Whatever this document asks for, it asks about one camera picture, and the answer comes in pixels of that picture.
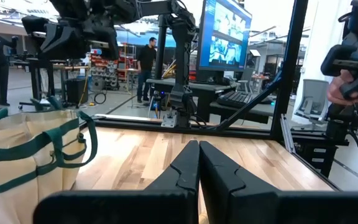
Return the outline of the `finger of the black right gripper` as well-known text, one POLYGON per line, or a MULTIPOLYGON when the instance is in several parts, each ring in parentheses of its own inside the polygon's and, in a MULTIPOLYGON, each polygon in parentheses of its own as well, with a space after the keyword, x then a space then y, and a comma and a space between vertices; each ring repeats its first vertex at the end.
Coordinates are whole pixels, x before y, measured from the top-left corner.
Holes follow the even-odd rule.
POLYGON ((110 60, 119 58, 119 47, 117 44, 117 34, 112 27, 92 27, 84 30, 84 37, 93 47, 101 49, 101 56, 110 60))
POLYGON ((76 27, 57 24, 44 25, 46 36, 40 46, 40 53, 48 59, 83 58, 88 46, 81 31, 76 27))

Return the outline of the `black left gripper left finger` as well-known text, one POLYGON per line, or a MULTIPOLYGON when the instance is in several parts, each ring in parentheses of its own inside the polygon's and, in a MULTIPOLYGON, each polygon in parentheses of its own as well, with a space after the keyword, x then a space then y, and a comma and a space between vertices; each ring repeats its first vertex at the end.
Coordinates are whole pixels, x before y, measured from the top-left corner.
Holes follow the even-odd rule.
POLYGON ((190 141, 143 190, 55 193, 37 205, 33 224, 197 224, 199 158, 190 141))

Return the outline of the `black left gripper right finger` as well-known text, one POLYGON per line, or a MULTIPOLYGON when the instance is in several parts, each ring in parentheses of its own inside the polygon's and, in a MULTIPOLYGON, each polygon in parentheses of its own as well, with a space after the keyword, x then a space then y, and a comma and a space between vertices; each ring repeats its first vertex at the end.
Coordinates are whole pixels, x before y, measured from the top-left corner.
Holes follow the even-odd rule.
POLYGON ((210 224, 358 224, 358 192, 284 191, 200 142, 210 224))

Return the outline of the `beige canvas bag green trim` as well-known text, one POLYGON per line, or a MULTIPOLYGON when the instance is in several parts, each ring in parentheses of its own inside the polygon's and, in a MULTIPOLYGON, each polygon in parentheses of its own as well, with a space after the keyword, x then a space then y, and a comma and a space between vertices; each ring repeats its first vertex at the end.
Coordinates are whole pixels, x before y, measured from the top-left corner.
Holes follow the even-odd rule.
POLYGON ((38 203, 70 190, 97 154, 94 119, 49 102, 49 110, 39 103, 35 112, 0 109, 0 224, 32 224, 38 203))

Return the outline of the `shelf with red bins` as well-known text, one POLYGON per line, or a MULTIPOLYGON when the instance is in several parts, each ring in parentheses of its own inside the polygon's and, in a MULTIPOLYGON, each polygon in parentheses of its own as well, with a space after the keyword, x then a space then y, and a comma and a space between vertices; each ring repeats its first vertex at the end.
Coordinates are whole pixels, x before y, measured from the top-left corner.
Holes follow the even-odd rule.
POLYGON ((135 45, 118 42, 119 58, 108 58, 108 44, 93 42, 89 53, 89 71, 93 77, 93 87, 103 90, 120 90, 123 87, 129 93, 135 88, 135 45))

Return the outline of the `black-legged work table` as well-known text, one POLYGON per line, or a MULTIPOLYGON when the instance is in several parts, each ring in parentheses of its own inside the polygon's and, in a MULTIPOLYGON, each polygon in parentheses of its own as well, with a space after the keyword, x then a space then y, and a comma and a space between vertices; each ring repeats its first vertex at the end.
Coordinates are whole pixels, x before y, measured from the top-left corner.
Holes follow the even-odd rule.
POLYGON ((18 109, 24 106, 33 106, 38 110, 51 107, 50 97, 64 107, 79 107, 83 104, 73 104, 67 102, 66 80, 71 78, 85 78, 88 84, 88 66, 73 65, 64 60, 40 60, 28 58, 24 62, 16 61, 15 65, 20 65, 30 73, 32 98, 28 102, 20 102, 18 109))

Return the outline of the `black waste bin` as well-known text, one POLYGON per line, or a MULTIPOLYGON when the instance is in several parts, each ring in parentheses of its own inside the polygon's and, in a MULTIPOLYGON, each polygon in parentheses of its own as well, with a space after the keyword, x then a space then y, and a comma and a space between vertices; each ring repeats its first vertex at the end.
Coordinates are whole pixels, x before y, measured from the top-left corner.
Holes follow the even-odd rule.
POLYGON ((78 105, 88 101, 88 84, 85 78, 71 78, 65 83, 67 102, 78 105))

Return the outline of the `black drawer cabinet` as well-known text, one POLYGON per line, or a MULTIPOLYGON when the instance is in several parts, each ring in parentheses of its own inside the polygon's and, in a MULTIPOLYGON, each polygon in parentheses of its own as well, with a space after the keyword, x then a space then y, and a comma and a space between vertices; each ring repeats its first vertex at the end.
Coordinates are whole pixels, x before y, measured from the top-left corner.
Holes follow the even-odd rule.
POLYGON ((295 143, 296 153, 327 178, 329 177, 337 149, 337 146, 295 143))

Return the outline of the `black computer keyboard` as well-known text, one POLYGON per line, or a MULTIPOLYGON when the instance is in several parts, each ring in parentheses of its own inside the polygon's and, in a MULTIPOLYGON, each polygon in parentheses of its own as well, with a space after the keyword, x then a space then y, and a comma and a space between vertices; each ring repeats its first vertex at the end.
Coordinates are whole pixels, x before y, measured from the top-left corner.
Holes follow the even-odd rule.
POLYGON ((258 97, 258 94, 246 93, 243 91, 230 91, 220 95, 216 102, 223 106, 242 108, 256 97, 258 97))

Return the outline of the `black computer desk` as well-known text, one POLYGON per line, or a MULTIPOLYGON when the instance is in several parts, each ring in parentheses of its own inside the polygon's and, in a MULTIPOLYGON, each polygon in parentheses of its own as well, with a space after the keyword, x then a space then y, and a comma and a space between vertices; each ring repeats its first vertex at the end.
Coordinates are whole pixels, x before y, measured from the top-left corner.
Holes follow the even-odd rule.
MULTIPOLYGON (((157 91, 170 93, 175 84, 175 79, 169 78, 158 80, 151 78, 147 80, 147 83, 154 84, 154 88, 157 91)), ((223 106, 216 102, 216 99, 221 93, 234 90, 237 87, 236 83, 230 86, 200 83, 189 83, 189 85, 191 91, 193 92, 193 96, 198 97, 197 115, 204 121, 209 122, 210 114, 220 115, 221 121, 223 121, 239 110, 238 108, 223 106)), ((247 114, 245 114, 242 119, 267 124, 269 117, 273 116, 274 109, 275 107, 273 105, 257 104, 247 114)))

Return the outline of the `grey computer monitor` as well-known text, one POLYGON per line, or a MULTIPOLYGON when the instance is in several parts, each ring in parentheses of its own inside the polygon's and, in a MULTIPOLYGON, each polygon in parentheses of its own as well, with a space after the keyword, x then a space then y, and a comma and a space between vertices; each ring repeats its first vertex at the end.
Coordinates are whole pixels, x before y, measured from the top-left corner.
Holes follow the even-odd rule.
POLYGON ((251 22, 252 14, 236 0, 203 0, 197 69, 243 70, 251 22))

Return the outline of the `grey office chair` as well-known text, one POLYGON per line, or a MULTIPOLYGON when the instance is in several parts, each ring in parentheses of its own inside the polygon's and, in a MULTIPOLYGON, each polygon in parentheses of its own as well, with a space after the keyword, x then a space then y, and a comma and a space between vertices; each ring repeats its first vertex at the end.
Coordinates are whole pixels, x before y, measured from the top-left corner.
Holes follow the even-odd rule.
POLYGON ((295 116, 307 119, 309 124, 302 124, 292 127, 292 130, 299 129, 316 131, 320 126, 326 124, 328 112, 328 99, 326 92, 329 83, 324 80, 303 80, 303 93, 300 104, 296 107, 295 116))

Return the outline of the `person's hand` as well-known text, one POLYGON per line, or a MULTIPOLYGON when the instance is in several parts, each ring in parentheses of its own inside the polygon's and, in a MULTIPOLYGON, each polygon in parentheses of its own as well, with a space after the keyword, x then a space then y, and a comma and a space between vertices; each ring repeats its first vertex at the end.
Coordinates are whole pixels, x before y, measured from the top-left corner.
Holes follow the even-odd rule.
POLYGON ((343 84, 351 82, 353 82, 352 74, 348 70, 341 70, 340 76, 334 77, 329 85, 327 92, 328 100, 332 103, 344 106, 350 106, 358 103, 358 93, 353 93, 352 99, 346 100, 340 91, 340 87, 343 84))

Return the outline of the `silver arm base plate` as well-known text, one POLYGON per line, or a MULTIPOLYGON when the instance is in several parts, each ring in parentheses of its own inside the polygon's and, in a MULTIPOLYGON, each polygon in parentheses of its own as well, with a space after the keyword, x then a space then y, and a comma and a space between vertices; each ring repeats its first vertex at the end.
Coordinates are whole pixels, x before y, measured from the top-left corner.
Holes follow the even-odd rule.
POLYGON ((177 125, 177 114, 166 114, 163 116, 161 127, 174 128, 177 125))

